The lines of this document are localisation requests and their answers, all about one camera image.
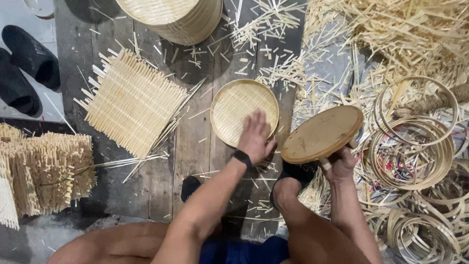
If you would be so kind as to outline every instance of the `watch strap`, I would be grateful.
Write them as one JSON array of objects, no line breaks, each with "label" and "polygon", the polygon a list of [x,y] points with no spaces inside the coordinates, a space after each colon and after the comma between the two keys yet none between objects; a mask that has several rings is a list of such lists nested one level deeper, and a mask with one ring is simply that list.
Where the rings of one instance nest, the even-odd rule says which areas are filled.
[{"label": "watch strap", "polygon": [[252,162],[251,159],[249,158],[249,155],[244,153],[243,151],[236,149],[236,151],[231,155],[235,159],[239,160],[240,162],[246,164],[246,169],[248,170],[250,167],[252,167]]}]

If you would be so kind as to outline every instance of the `person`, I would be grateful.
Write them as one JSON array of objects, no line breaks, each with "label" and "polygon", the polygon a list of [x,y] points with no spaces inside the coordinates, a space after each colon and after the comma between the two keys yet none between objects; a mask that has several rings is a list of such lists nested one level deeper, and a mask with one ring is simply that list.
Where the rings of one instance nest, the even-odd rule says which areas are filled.
[{"label": "person", "polygon": [[[263,160],[275,147],[275,138],[266,141],[270,129],[260,110],[246,118],[237,149],[252,164]],[[285,219],[288,242],[278,237],[260,245],[208,239],[249,166],[232,157],[222,171],[186,197],[171,224],[145,222],[92,231],[57,250],[47,263],[382,263],[356,194],[352,174],[357,159],[343,147],[329,161],[332,166],[322,169],[331,187],[330,222],[297,199],[302,184],[312,179],[311,172],[292,173],[299,167],[287,164],[275,182],[271,201]]]}]

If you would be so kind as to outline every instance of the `bare leg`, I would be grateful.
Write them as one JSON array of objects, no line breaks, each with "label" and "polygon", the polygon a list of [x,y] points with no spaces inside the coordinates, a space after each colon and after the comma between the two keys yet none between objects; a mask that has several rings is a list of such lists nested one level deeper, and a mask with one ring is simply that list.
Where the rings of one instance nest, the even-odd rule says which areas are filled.
[{"label": "bare leg", "polygon": [[290,236],[288,251],[293,263],[369,263],[360,249],[337,227],[298,201],[300,182],[279,180],[273,190],[277,208]]},{"label": "bare leg", "polygon": [[168,226],[145,222],[91,231],[61,247],[47,264],[148,264]]}]

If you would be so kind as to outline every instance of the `hand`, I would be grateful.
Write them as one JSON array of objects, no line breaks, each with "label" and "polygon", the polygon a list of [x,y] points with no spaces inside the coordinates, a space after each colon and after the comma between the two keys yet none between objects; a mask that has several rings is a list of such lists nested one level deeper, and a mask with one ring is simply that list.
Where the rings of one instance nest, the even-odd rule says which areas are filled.
[{"label": "hand", "polygon": [[321,169],[329,183],[353,180],[353,169],[357,159],[350,153],[348,147],[341,147],[333,153],[328,160],[331,166],[325,166],[326,168],[321,166]]},{"label": "hand", "polygon": [[249,156],[252,164],[263,160],[272,151],[277,140],[266,141],[270,134],[270,124],[265,122],[265,112],[256,110],[244,120],[238,149]]}]

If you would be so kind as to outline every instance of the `black slipper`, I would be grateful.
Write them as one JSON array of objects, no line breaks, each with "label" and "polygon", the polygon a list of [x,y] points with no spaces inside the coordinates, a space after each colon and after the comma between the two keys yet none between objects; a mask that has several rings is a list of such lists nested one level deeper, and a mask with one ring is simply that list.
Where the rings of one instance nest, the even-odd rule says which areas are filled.
[{"label": "black slipper", "polygon": [[273,200],[273,188],[279,180],[288,177],[294,178],[300,182],[301,190],[303,190],[304,188],[308,187],[309,183],[314,179],[317,170],[318,166],[313,162],[295,165],[283,161],[282,173],[273,184],[272,191],[270,192],[270,203],[272,206],[278,210],[278,208],[275,206],[275,201]]},{"label": "black slipper", "polygon": [[182,181],[181,200],[186,202],[187,199],[199,188],[202,184],[194,177],[189,176]]},{"label": "black slipper", "polygon": [[8,25],[1,36],[11,50],[11,63],[45,87],[60,87],[59,61],[46,47],[18,26]]},{"label": "black slipper", "polygon": [[0,98],[23,114],[34,116],[41,101],[20,69],[10,64],[10,53],[0,48]]}]

